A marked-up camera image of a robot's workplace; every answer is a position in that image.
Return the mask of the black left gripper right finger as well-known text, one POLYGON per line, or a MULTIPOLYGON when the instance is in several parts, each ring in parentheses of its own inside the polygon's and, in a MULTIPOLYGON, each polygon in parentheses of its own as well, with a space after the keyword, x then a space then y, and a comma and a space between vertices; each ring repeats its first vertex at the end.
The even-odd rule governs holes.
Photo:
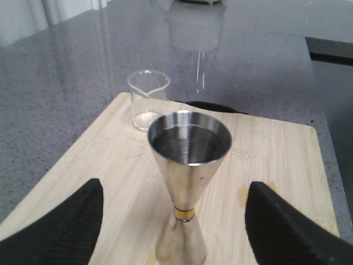
POLYGON ((258 264, 352 264, 352 245, 327 232, 263 182, 252 182, 245 229, 258 264))

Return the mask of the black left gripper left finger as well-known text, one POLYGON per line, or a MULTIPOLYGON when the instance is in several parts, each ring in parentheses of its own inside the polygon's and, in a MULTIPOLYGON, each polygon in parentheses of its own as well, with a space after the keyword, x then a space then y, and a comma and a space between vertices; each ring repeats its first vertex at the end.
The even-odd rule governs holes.
POLYGON ((88 264, 103 204, 100 180, 88 180, 52 211, 2 240, 1 264, 88 264))

